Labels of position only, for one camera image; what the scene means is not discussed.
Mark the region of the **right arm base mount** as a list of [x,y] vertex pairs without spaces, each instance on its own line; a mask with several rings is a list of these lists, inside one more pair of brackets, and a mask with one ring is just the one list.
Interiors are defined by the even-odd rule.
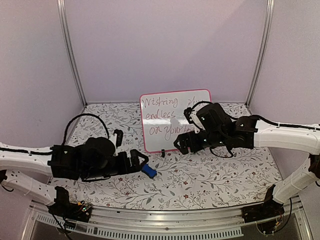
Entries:
[[273,184],[267,189],[266,195],[262,203],[241,208],[241,216],[245,223],[273,218],[273,220],[265,221],[257,225],[257,229],[264,235],[274,234],[280,227],[285,213],[284,204],[273,200],[273,190],[276,187]]

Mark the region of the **pink framed whiteboard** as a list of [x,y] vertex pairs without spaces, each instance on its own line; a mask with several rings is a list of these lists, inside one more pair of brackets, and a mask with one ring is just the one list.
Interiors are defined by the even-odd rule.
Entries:
[[145,151],[174,151],[177,136],[195,129],[193,124],[188,123],[184,110],[211,99],[207,89],[143,94],[140,97],[140,111]]

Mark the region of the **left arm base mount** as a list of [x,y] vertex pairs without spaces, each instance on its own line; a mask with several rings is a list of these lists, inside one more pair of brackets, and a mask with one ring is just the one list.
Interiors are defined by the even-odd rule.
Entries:
[[53,199],[53,204],[47,206],[48,212],[52,215],[62,217],[68,220],[88,223],[93,205],[84,200],[80,202],[71,202],[69,192],[61,186],[56,186],[56,197]]

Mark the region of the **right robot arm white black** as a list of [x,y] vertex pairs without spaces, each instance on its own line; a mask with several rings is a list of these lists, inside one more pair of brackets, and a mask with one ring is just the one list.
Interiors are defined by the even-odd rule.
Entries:
[[203,101],[202,108],[188,107],[183,114],[194,130],[179,134],[173,145],[182,154],[213,150],[282,148],[308,153],[304,163],[286,179],[269,187],[258,213],[269,218],[292,196],[320,179],[320,127],[273,122],[260,115],[232,117],[219,103]]

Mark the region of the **blue whiteboard eraser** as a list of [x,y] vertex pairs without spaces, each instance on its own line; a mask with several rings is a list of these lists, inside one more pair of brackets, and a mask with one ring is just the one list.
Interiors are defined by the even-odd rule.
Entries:
[[141,168],[141,172],[146,174],[150,179],[153,179],[157,175],[157,171],[153,168],[151,168],[148,164],[145,164]]

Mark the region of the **right aluminium frame post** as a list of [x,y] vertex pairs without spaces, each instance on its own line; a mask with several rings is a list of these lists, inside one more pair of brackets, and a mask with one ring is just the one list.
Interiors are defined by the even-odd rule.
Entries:
[[253,71],[253,76],[251,80],[251,84],[249,87],[248,95],[246,98],[245,105],[250,108],[250,106],[253,103],[255,92],[258,86],[262,66],[264,63],[265,54],[267,51],[269,36],[272,28],[272,21],[273,21],[273,15],[274,15],[274,7],[275,7],[275,1],[274,0],[267,0],[266,1],[266,11],[265,11],[265,18],[264,18],[264,24],[263,24],[263,31],[262,31],[262,37],[260,42],[260,47],[258,51],[258,56],[255,64],[255,68]]

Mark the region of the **left aluminium frame post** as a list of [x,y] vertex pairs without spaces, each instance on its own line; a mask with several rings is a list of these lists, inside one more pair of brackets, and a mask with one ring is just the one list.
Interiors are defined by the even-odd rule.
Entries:
[[72,40],[71,40],[70,30],[68,26],[66,4],[64,0],[57,0],[56,2],[57,2],[59,21],[60,21],[61,30],[62,30],[62,36],[65,44],[65,49],[66,49],[71,73],[73,76],[73,80],[75,83],[75,87],[76,87],[80,102],[85,107],[88,103],[86,100],[83,85],[81,83],[81,78],[78,71],[77,62],[76,62],[76,58],[75,58],[75,54],[72,46]]

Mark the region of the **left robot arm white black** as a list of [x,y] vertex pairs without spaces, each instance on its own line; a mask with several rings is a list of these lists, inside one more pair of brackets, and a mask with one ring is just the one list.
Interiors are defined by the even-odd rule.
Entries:
[[58,190],[25,175],[40,173],[56,179],[92,183],[140,172],[149,158],[136,149],[118,151],[116,136],[90,137],[84,144],[66,144],[42,148],[18,148],[0,145],[0,183],[21,191],[46,206],[54,205],[63,216],[74,213],[74,205],[65,198],[58,199]]

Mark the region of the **front aluminium rail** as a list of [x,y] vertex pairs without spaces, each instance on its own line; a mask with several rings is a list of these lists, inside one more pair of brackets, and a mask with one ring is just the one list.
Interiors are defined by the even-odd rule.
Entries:
[[298,196],[284,205],[279,228],[276,218],[246,222],[242,206],[198,210],[134,210],[96,206],[89,222],[53,217],[32,201],[23,228],[24,240],[314,240]]

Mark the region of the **aluminium frame post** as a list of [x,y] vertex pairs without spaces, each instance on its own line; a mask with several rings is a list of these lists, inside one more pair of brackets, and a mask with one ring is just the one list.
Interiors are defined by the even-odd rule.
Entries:
[[249,87],[248,95],[246,98],[245,105],[250,108],[250,106],[253,103],[255,92],[258,86],[262,66],[264,63],[265,54],[267,51],[269,36],[272,28],[272,21],[273,21],[273,15],[274,15],[274,7],[275,7],[275,1],[274,0],[267,0],[266,1],[266,11],[265,11],[265,18],[264,18],[264,24],[263,24],[263,31],[262,31],[262,37],[260,42],[260,47],[258,51],[258,56],[255,64],[255,68],[253,71],[253,76],[251,80],[251,84]]
[[65,49],[66,49],[71,73],[73,76],[73,80],[75,83],[75,87],[76,87],[80,102],[85,107],[88,103],[86,100],[83,85],[81,83],[81,78],[78,71],[77,62],[76,62],[76,58],[75,58],[75,54],[72,46],[72,40],[71,40],[70,30],[68,26],[66,4],[64,0],[57,0],[56,2],[57,2],[59,21],[60,21],[61,30],[62,30],[62,36],[65,44]]

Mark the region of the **floral patterned table mat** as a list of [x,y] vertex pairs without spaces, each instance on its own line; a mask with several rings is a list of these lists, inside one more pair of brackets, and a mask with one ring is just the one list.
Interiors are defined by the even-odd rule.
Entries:
[[[121,151],[144,150],[138,103],[90,104],[68,141],[83,144],[89,137],[103,137],[105,129],[124,133]],[[282,179],[267,148],[233,150],[220,147],[183,155],[178,151],[151,153],[154,178],[142,172],[85,183],[54,178],[52,186],[64,187],[72,201],[96,206],[135,210],[196,210],[260,202],[268,187]]]

